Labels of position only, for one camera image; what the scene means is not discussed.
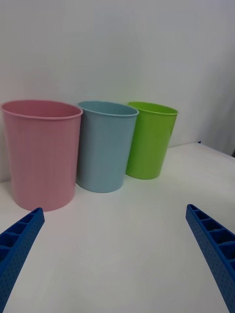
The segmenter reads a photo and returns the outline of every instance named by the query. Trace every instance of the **light blue cup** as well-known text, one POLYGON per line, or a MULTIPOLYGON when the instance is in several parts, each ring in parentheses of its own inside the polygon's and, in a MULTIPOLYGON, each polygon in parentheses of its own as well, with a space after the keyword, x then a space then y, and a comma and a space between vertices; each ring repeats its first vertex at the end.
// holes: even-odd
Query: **light blue cup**
POLYGON ((77 183, 94 192, 121 188, 139 111, 112 102, 86 101, 81 120, 77 183))

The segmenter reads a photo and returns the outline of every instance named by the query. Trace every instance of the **wall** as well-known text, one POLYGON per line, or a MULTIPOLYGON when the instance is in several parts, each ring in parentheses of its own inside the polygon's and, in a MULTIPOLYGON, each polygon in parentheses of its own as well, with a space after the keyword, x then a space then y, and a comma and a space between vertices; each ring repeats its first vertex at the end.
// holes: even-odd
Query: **wall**
POLYGON ((180 112, 171 145, 200 140, 220 95, 234 98, 234 12, 232 0, 2 0, 0 102, 152 101, 180 112))

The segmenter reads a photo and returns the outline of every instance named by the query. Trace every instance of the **white table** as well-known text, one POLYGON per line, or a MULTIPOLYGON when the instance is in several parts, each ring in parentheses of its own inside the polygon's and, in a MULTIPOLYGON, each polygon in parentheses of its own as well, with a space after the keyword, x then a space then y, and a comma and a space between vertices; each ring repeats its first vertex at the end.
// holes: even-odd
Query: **white table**
MULTIPOLYGON (((28 212, 0 184, 0 232, 28 212)), ((97 194, 79 186, 43 225, 4 313, 223 313, 185 219, 193 203, 235 233, 235 159, 170 148, 161 176, 97 194)))

